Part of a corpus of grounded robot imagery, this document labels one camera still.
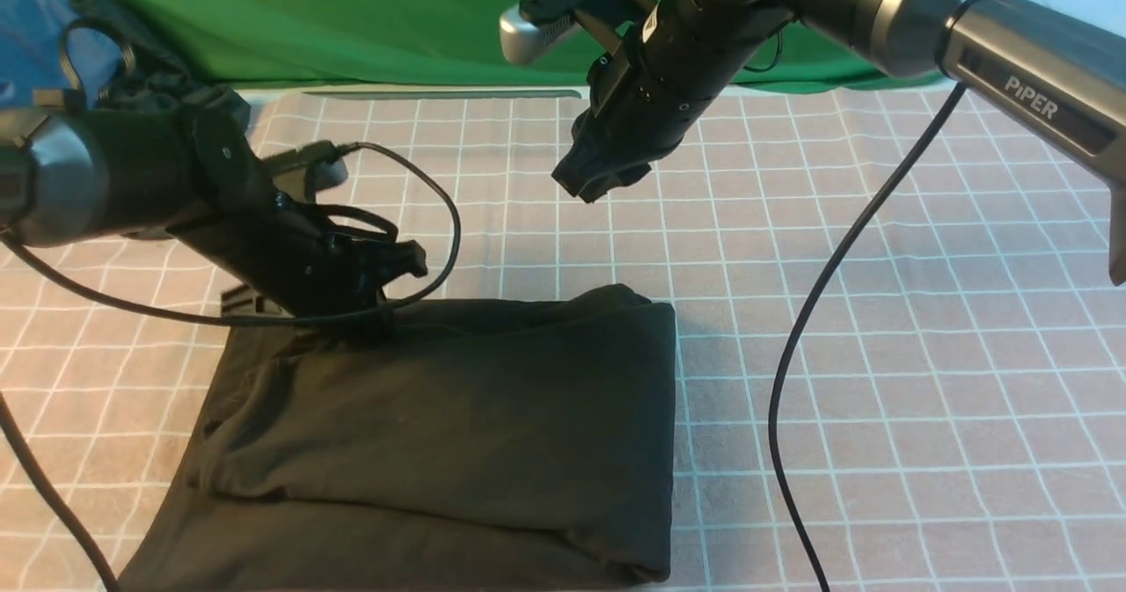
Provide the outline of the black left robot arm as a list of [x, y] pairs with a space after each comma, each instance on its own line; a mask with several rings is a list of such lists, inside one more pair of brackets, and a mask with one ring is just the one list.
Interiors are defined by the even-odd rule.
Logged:
[[[217, 110], [88, 108], [79, 91], [39, 90], [3, 110], [3, 244], [53, 282], [95, 303], [173, 322], [224, 328], [327, 328], [378, 337], [387, 284], [423, 278], [427, 255], [397, 226], [315, 199], [318, 178], [365, 143], [318, 142], [257, 156], [243, 127]], [[32, 255], [161, 228], [236, 278], [217, 317], [120, 301], [73, 282]]]

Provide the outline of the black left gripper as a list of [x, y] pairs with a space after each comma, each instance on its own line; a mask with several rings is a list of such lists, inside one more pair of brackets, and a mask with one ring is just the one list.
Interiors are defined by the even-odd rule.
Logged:
[[222, 293], [222, 319], [305, 317], [306, 328], [352, 340], [390, 335], [384, 287], [428, 272], [423, 248], [399, 240], [387, 219], [284, 192], [258, 210], [202, 216], [169, 232], [241, 282]]

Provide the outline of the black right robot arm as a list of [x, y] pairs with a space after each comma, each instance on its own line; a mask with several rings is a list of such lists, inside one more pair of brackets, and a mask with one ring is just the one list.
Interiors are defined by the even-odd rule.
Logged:
[[1108, 273], [1123, 282], [1121, 35], [1031, 0], [522, 0], [520, 11], [604, 46], [552, 171], [574, 198], [644, 178], [756, 51], [799, 23], [885, 75], [968, 86], [1085, 167], [1111, 192]]

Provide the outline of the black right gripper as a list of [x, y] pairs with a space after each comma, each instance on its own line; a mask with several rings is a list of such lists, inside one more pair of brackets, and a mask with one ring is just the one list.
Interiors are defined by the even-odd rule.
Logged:
[[587, 203], [638, 182], [679, 147], [749, 59], [749, 21], [655, 11], [595, 72], [592, 99], [552, 179]]

